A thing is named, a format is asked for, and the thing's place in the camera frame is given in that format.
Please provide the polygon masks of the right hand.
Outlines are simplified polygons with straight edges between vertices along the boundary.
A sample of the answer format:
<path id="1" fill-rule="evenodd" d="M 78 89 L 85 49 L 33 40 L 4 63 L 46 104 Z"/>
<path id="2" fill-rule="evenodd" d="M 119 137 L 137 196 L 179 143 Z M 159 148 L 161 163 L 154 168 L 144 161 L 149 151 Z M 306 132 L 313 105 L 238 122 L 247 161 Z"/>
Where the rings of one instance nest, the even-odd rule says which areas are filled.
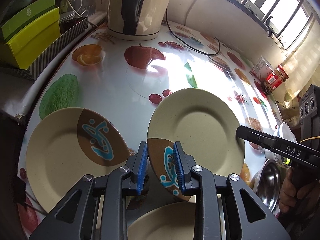
<path id="1" fill-rule="evenodd" d="M 295 207 L 297 200 L 303 199 L 302 204 L 305 204 L 305 209 L 302 210 L 302 213 L 313 211 L 319 201 L 319 182 L 305 185 L 297 191 L 292 183 L 292 176 L 293 170 L 288 168 L 279 195 L 280 211 L 282 213 L 289 212 L 291 208 Z"/>

